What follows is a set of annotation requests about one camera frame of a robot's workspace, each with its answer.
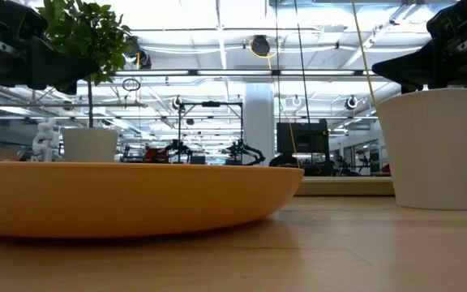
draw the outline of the shallow orange dish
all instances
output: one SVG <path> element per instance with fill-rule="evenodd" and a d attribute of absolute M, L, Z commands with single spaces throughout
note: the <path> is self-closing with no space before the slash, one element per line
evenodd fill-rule
<path fill-rule="evenodd" d="M 0 162 L 0 235 L 112 238 L 242 224 L 282 207 L 290 168 Z"/>

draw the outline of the white planter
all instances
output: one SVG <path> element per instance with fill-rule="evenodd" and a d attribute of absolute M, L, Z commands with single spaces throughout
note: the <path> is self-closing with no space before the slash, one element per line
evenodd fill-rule
<path fill-rule="evenodd" d="M 62 133 L 64 158 L 70 162 L 113 162 L 118 133 L 106 129 L 71 128 Z"/>
<path fill-rule="evenodd" d="M 378 111 L 396 202 L 467 209 L 467 89 L 409 93 Z"/>

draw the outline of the wooden table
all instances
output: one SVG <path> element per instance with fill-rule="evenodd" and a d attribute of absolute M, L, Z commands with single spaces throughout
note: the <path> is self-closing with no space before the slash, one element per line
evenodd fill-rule
<path fill-rule="evenodd" d="M 467 291 L 467 211 L 299 197 L 266 221 L 164 238 L 0 238 L 1 292 Z"/>
<path fill-rule="evenodd" d="M 305 177 L 297 195 L 394 195 L 391 177 Z"/>

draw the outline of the plant stem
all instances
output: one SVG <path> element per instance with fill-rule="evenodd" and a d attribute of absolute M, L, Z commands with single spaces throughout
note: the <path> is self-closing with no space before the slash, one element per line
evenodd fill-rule
<path fill-rule="evenodd" d="M 88 77 L 88 104 L 89 104 L 89 127 L 93 128 L 93 92 L 91 88 L 91 77 Z"/>

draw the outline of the column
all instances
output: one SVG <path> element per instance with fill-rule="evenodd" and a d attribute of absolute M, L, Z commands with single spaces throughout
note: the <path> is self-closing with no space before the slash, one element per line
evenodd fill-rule
<path fill-rule="evenodd" d="M 261 165 L 269 165 L 275 155 L 275 121 L 273 118 L 272 84 L 247 84 L 244 96 L 244 141 L 266 157 Z M 251 161 L 244 156 L 242 162 Z"/>

